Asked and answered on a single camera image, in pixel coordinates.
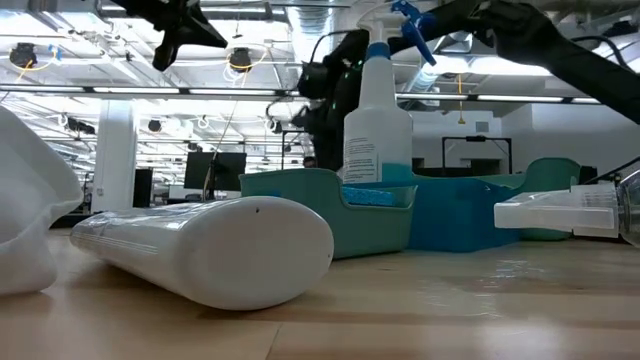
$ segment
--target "white column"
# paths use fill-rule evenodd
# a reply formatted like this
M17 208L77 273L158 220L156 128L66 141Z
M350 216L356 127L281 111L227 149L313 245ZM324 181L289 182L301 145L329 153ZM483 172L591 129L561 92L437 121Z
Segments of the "white column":
M133 207L138 121L128 100L103 100L91 211Z

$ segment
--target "fluorescent light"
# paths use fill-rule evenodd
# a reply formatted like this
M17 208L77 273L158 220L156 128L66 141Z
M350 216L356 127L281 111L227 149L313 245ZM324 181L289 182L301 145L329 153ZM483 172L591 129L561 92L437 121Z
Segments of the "fluorescent light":
M440 75L444 73L464 74L469 72L469 64L461 57L442 55L434 55L433 57L436 59L436 65L425 64L422 67L423 73Z
M178 88L141 88L141 87L95 87L98 93L114 94L179 94Z
M640 72L640 58L633 60L628 65L631 69L633 69L633 71Z
M496 56L479 57L469 68L474 74L481 75L523 75L549 76L551 73L540 66L522 65Z
M124 8L121 7L121 6L117 6L117 5L105 5L100 10L103 10L103 11L114 11L114 10L116 10L116 11L124 11Z
M234 13L265 13L264 8L219 8L219 7L203 7L202 12L234 12ZM284 10L272 10L274 14L284 15Z
M190 89L193 95L246 95L246 96L274 96L273 90L243 90L243 89Z
M562 97L555 96L510 96L510 95L479 95L480 101L504 102L561 102Z
M29 92L84 92L84 89L80 86L0 85L0 90Z
M591 98L575 98L571 102L574 104L600 104L600 101Z
M438 94L438 93L428 93L428 94L411 94L404 93L398 94L398 99L402 100L459 100L464 101L467 100L468 95L462 94Z

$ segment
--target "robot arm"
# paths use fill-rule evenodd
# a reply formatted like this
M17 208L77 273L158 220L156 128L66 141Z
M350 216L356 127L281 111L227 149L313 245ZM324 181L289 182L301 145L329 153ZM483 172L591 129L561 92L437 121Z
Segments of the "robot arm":
M436 25L422 28L425 41L440 36L466 31L485 45L494 47L498 56L514 62L538 65L576 89L640 124L640 76L564 38L553 23L529 4L516 4L503 0L456 0L432 9ZM305 119L294 118L315 128L323 125L322 132L313 135L318 166L338 170L342 166L342 137L344 117L358 106L361 73L356 68L345 69L343 59L357 64L364 59L369 36L366 31L350 33L340 45L323 60L326 72L337 81L324 86L323 107L305 114ZM403 38L389 39L391 53L412 46ZM301 78L298 89L314 88L314 76ZM318 94L319 86L313 93Z
M472 33L498 56L517 63L546 68L559 79L640 124L640 76L564 38L553 23L530 4L503 0L457 0L430 11L437 19L423 28L425 41L456 31ZM323 62L331 67L340 59L362 59L366 31L345 39ZM391 53L412 45L389 39Z
M166 70L185 44L225 48L227 41L209 24L200 9L200 0L112 0L122 6L129 16L140 16L164 31L162 44L156 49L153 67Z

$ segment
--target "blue plastic bin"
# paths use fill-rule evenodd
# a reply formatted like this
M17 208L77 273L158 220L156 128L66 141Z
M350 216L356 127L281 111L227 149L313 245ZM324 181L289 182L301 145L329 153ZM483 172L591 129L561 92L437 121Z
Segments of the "blue plastic bin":
M474 178L414 178L408 182L352 184L356 188L417 185L409 249L472 252L517 242L520 231L497 229L493 206L517 194Z

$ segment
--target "desk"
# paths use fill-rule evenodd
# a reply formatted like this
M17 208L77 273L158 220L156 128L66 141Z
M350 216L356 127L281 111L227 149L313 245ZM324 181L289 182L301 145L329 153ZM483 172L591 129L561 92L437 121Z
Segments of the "desk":
M3 359L638 359L640 250L521 243L338 261L280 307L201 306L52 232L58 281L0 299Z

